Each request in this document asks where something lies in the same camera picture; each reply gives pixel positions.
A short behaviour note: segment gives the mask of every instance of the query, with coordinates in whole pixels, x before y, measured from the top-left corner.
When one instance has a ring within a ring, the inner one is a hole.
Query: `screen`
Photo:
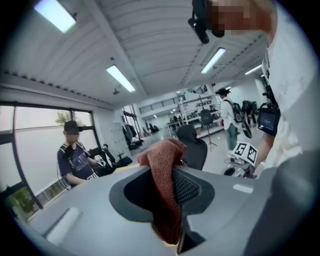
[[[274,130],[275,127],[275,120],[276,120],[276,115],[273,113],[265,113],[261,112],[260,116],[260,124],[259,126],[267,129],[267,130]]]

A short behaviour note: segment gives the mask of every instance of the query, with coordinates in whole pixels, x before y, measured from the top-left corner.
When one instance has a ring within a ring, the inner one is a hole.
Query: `backpack strap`
[[[68,146],[66,145],[66,144],[63,144],[60,148],[59,148],[59,150],[60,151],[62,151],[62,153],[66,153],[66,148],[67,148]]]
[[[229,103],[230,103],[231,108],[232,108],[232,112],[233,112],[233,116],[235,116],[234,104],[233,104],[230,100],[228,100],[228,99],[224,99],[223,101],[224,101],[224,102],[229,102]]]
[[[80,148],[83,149],[83,151],[84,151],[84,153],[86,154],[87,157],[90,157],[90,153],[89,153],[88,151],[86,151],[85,146],[84,146],[81,142],[77,141],[76,144],[77,144]]]

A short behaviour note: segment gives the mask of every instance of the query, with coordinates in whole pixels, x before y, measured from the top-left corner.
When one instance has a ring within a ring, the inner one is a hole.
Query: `tree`
[[[64,111],[64,110],[58,111],[57,115],[58,117],[55,120],[55,122],[60,126],[64,126],[65,123],[70,120],[68,111]],[[78,124],[78,126],[84,126],[84,124],[79,118],[75,117],[75,121]]]

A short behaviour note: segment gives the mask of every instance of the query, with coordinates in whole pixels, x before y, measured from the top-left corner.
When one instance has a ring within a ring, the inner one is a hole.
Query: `black camera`
[[[263,103],[259,108],[258,116],[258,129],[271,135],[276,136],[278,131],[278,123],[280,120],[281,112],[276,102],[274,93],[271,86],[266,86],[266,92],[263,96],[266,96],[271,102]]]
[[[212,28],[211,20],[207,17],[207,8],[210,4],[208,0],[192,0],[192,18],[188,20],[188,24],[204,45],[209,43],[206,30],[211,30],[217,38],[222,38],[225,35],[224,30]]]

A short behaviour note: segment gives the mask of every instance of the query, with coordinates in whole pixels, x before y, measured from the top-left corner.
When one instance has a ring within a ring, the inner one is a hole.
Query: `ceiling light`
[[[253,69],[251,69],[251,70],[249,70],[247,73],[245,73],[246,75],[249,75],[250,73],[252,73],[252,72],[254,72],[254,71],[256,71],[256,70],[258,70],[258,69],[260,69],[262,67],[262,64],[260,64],[259,66],[256,66],[255,68],[253,68]]]
[[[41,0],[34,9],[63,33],[76,24],[75,18],[57,0]]]
[[[113,76],[120,84],[123,85],[130,93],[134,92],[136,89],[132,86],[132,84],[125,78],[125,76],[120,72],[116,65],[108,67],[106,71],[109,72],[111,76]]]
[[[213,57],[209,60],[209,62],[205,65],[205,67],[201,70],[202,74],[206,74],[209,69],[213,67],[213,65],[221,58],[222,55],[226,52],[226,49],[219,48]]]

